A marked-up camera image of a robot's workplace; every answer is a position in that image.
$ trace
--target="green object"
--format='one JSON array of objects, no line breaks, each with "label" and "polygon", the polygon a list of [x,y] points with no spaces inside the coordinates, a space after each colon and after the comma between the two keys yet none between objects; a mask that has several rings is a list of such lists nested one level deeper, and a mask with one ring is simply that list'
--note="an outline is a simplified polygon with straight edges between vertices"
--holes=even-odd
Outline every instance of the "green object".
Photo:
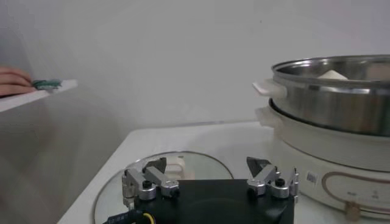
[{"label": "green object", "polygon": [[62,81],[59,79],[50,80],[35,80],[32,81],[32,86],[37,90],[50,90],[58,89],[61,86]]}]

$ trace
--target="white shelf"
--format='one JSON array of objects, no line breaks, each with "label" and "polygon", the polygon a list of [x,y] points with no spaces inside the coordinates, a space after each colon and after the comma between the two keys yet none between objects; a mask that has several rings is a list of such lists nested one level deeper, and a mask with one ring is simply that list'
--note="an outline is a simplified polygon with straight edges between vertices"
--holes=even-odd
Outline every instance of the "white shelf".
[{"label": "white shelf", "polygon": [[22,106],[27,103],[31,103],[33,101],[43,99],[45,97],[48,97],[53,94],[61,93],[64,91],[67,91],[69,89],[73,89],[77,87],[77,80],[64,80],[61,83],[61,87],[58,89],[53,89],[53,90],[39,90],[36,92],[32,93],[26,93],[26,94],[21,94],[21,95],[16,95],[16,96],[10,96],[10,97],[5,97],[0,99],[0,112]]}]

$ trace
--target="screw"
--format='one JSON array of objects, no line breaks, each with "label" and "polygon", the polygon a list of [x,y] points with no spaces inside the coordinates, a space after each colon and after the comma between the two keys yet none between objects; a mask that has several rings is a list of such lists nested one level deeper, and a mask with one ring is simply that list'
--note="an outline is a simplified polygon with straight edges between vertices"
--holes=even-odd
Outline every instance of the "screw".
[{"label": "screw", "polygon": [[149,189],[152,187],[152,182],[148,181],[148,180],[144,180],[142,182],[142,188],[143,189]]},{"label": "screw", "polygon": [[279,178],[279,179],[275,180],[275,185],[277,187],[283,187],[285,185],[285,181],[282,178]]}]

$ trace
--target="white pot handle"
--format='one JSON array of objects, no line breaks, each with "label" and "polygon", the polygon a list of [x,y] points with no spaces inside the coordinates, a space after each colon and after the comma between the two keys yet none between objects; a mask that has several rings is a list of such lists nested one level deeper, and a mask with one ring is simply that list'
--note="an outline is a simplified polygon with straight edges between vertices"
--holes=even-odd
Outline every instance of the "white pot handle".
[{"label": "white pot handle", "polygon": [[286,98],[287,88],[272,79],[266,79],[263,82],[254,82],[252,86],[261,95],[270,98]]},{"label": "white pot handle", "polygon": [[270,107],[257,108],[255,111],[261,126],[267,126],[274,129],[278,129],[282,126],[282,120],[278,115],[271,111]]}]

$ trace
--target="glass lid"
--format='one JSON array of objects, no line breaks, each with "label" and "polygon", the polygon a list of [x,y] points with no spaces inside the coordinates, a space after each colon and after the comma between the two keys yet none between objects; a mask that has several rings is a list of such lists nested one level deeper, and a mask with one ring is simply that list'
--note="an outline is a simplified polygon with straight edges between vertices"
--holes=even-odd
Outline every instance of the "glass lid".
[{"label": "glass lid", "polygon": [[[196,152],[167,152],[141,159],[127,166],[141,171],[149,162],[166,158],[165,174],[177,180],[233,179],[228,168],[217,159]],[[110,216],[128,211],[122,199],[122,174],[118,171],[101,189],[94,206],[94,222],[102,224]]]}]

